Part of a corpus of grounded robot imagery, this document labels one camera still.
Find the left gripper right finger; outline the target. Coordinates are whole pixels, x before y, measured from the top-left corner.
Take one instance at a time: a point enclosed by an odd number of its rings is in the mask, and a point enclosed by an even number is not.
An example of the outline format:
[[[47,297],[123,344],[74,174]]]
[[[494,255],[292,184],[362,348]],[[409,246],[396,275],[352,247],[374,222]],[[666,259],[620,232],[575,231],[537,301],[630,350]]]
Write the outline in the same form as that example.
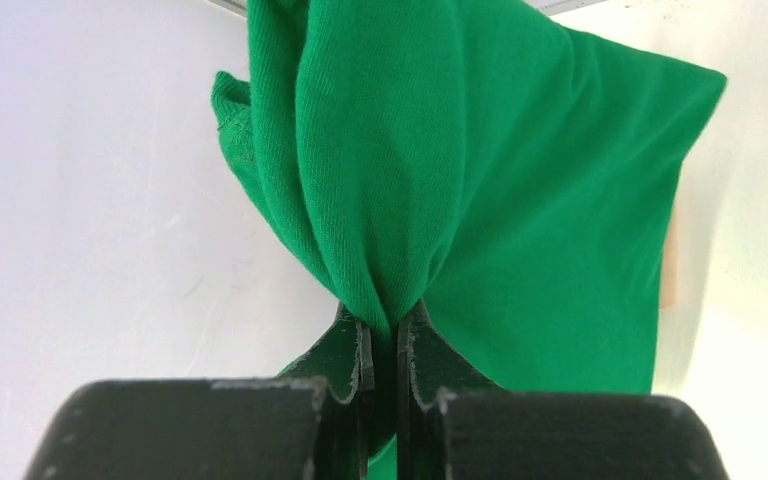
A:
[[[713,437],[660,395],[505,389],[434,328],[423,303],[398,326],[401,479],[724,479]]]

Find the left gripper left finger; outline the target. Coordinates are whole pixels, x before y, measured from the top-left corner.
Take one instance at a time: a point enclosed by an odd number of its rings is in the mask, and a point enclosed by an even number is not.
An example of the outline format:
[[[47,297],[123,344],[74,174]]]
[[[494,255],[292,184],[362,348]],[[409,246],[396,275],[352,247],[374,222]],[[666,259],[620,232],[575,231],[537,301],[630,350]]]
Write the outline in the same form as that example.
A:
[[[104,380],[71,394],[29,479],[360,479],[375,388],[369,328],[334,323],[273,378]]]

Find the green t shirt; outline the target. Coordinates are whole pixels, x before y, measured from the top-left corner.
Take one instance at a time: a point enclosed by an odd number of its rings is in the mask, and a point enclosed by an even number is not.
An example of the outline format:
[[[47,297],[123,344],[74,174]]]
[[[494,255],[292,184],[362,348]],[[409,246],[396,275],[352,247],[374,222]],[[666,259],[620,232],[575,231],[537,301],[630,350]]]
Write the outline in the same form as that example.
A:
[[[715,70],[522,1],[250,1],[222,153],[370,330],[372,479],[397,479],[398,326],[423,303],[515,392],[653,395],[663,246]]]

